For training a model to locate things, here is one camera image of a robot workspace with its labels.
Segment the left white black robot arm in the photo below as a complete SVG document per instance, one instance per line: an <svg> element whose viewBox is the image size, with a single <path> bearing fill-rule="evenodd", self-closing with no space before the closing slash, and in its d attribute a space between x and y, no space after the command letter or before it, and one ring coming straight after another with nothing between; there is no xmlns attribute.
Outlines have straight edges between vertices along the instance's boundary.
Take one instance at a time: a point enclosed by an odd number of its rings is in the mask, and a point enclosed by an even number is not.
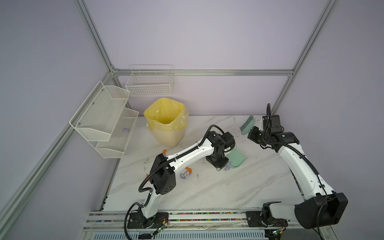
<svg viewBox="0 0 384 240"><path fill-rule="evenodd" d="M130 206L124 218L123 229L128 229L131 213L138 215L140 228L151 227L163 196L176 187L177 176L186 167L205 158L213 167L221 170L229 162L226 153L232 151L235 145L235 138L230 132L211 125L204 136L190 147L173 155L157 155L148 176L138 187L139 193L148 192L148 196L143 203L135 202Z"/></svg>

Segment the green hand brush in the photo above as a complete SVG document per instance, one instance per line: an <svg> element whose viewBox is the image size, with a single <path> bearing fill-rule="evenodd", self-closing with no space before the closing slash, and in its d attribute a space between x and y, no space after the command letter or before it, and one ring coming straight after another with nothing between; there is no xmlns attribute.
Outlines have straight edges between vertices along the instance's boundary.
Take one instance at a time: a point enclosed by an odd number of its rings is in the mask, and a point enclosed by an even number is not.
<svg viewBox="0 0 384 240"><path fill-rule="evenodd" d="M255 122L256 120L254 116L249 116L246 122L243 123L240 127L241 134L247 135L250 132L250 130L254 127Z"/></svg>

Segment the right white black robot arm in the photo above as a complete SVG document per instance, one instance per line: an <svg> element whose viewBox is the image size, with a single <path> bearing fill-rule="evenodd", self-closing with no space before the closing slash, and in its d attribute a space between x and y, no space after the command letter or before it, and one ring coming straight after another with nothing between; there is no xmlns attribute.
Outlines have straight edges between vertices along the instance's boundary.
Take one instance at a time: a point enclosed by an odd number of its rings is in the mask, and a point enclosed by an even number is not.
<svg viewBox="0 0 384 240"><path fill-rule="evenodd" d="M248 139L262 149L272 149L288 165L300 190L303 202L283 204L268 202L263 205L261 218L266 226L278 220L298 222L305 229L314 229L339 223L348 199L337 193L320 175L304 153L297 137L285 132L278 115L272 115L271 105L267 105L263 116L263 126L252 127Z"/></svg>

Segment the green plastic dustpan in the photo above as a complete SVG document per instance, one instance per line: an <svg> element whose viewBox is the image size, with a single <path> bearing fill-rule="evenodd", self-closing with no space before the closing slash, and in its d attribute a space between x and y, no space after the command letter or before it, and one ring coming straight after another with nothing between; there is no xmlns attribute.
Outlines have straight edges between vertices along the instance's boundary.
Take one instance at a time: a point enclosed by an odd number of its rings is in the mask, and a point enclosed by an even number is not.
<svg viewBox="0 0 384 240"><path fill-rule="evenodd" d="M236 169L247 159L247 157L236 148L232 149L227 153L222 151L219 156L227 157L229 161L223 168L216 168L217 171L229 171L230 169Z"/></svg>

